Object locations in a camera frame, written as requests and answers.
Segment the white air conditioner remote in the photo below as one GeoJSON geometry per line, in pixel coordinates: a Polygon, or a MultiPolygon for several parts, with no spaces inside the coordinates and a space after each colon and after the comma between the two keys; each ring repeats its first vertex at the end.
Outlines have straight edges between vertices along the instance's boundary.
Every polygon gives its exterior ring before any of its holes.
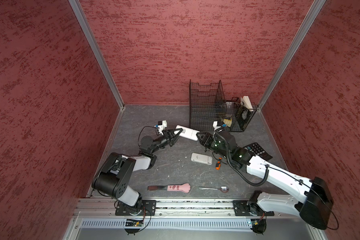
{"type": "Polygon", "coordinates": [[[175,131],[175,134],[179,134],[180,137],[189,139],[189,140],[193,140],[193,141],[198,141],[198,137],[197,137],[197,133],[199,131],[194,130],[194,129],[190,129],[184,126],[180,126],[177,125],[176,129],[182,129],[181,131],[175,131]]]}

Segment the grey white remote control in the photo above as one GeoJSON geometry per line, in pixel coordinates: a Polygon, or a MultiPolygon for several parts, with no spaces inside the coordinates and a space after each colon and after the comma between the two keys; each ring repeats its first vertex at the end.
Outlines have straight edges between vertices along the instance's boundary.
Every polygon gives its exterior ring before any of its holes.
{"type": "Polygon", "coordinates": [[[213,158],[211,156],[207,156],[207,155],[192,153],[191,161],[194,163],[199,163],[199,164],[204,164],[204,165],[212,165],[213,158]]]}

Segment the orange black screwdriver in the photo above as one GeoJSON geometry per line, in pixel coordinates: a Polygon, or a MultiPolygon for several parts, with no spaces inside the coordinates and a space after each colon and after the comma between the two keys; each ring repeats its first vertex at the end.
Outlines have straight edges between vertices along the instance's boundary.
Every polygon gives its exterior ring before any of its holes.
{"type": "Polygon", "coordinates": [[[215,168],[216,168],[216,170],[219,170],[221,168],[221,164],[223,163],[223,160],[222,160],[222,158],[218,158],[216,160],[217,160],[217,163],[216,163],[215,168]]]}

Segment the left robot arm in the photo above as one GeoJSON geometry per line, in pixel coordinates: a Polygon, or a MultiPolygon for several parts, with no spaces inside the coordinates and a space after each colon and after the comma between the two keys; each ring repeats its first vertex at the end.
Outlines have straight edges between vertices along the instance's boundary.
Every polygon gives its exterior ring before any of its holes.
{"type": "Polygon", "coordinates": [[[95,174],[92,188],[139,211],[143,208],[142,196],[129,186],[132,173],[151,169],[157,159],[154,153],[166,146],[172,147],[180,137],[182,128],[162,130],[158,138],[142,138],[137,156],[111,153],[95,174]]]}

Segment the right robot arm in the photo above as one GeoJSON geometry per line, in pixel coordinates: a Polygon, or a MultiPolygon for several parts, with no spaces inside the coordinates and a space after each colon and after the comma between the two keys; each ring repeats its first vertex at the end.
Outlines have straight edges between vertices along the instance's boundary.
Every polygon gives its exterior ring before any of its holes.
{"type": "Polygon", "coordinates": [[[325,180],[309,179],[279,168],[271,163],[268,153],[254,146],[239,147],[236,139],[224,128],[214,134],[196,134],[199,143],[207,150],[226,159],[227,164],[247,184],[260,187],[270,183],[286,192],[285,195],[271,195],[255,191],[247,202],[248,211],[254,215],[279,212],[300,217],[310,226],[326,230],[329,228],[334,200],[325,180]]]}

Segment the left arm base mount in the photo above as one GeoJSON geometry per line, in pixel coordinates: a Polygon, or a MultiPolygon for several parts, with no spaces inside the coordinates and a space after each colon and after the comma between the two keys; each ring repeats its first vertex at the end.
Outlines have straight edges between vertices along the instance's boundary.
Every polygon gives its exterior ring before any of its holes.
{"type": "Polygon", "coordinates": [[[115,203],[115,215],[116,216],[154,216],[156,212],[156,200],[141,200],[137,202],[138,205],[131,207],[125,203],[115,203]]]}

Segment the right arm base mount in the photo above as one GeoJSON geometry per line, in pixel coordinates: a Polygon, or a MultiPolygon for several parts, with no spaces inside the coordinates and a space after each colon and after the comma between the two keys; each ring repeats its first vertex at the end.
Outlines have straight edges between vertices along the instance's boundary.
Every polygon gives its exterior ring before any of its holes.
{"type": "Polygon", "coordinates": [[[233,210],[237,217],[273,217],[274,212],[265,212],[262,210],[257,203],[248,203],[245,200],[234,200],[233,210]]]}

